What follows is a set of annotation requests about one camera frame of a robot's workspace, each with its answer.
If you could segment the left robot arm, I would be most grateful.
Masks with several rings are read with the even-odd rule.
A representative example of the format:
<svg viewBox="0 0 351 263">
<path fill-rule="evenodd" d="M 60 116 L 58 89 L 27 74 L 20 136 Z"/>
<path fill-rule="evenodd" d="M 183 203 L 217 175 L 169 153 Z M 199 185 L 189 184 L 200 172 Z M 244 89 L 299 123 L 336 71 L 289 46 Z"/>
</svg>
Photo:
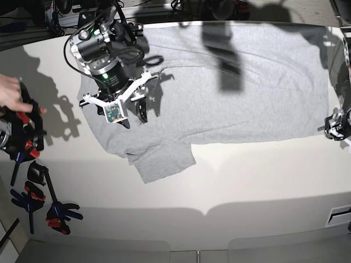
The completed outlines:
<svg viewBox="0 0 351 263">
<path fill-rule="evenodd" d="M 342 68 L 346 70 L 346 79 L 340 84 L 341 107 L 334 108 L 332 115 L 325 119 L 324 133 L 328 139 L 350 144 L 350 1 L 330 3 L 342 34 Z"/>
</svg>

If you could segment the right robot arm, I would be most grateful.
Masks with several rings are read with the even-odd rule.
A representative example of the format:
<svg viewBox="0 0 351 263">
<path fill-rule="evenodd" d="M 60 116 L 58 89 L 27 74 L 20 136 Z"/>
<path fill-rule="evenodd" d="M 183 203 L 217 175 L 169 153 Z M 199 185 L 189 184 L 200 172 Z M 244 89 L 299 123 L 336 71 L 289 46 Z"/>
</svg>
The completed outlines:
<svg viewBox="0 0 351 263">
<path fill-rule="evenodd" d="M 131 101 L 139 120 L 146 123 L 145 85 L 160 74 L 144 70 L 134 77 L 128 73 L 129 66 L 145 56 L 137 44 L 143 30 L 127 22 L 118 1 L 72 1 L 71 6 L 78 14 L 77 30 L 64 47 L 80 63 L 77 72 L 98 86 L 96 94 L 83 94 L 79 106 L 95 105 L 107 123 L 129 128 L 127 102 Z"/>
</svg>

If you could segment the person's hand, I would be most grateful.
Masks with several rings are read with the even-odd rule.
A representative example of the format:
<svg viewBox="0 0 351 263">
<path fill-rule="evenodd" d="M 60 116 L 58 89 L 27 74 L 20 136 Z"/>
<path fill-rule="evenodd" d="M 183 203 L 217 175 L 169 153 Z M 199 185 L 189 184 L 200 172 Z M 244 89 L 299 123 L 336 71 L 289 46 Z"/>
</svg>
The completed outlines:
<svg viewBox="0 0 351 263">
<path fill-rule="evenodd" d="M 22 101 L 20 83 L 15 77 L 1 74 L 1 106 L 12 111 L 30 113 L 33 106 Z"/>
</svg>

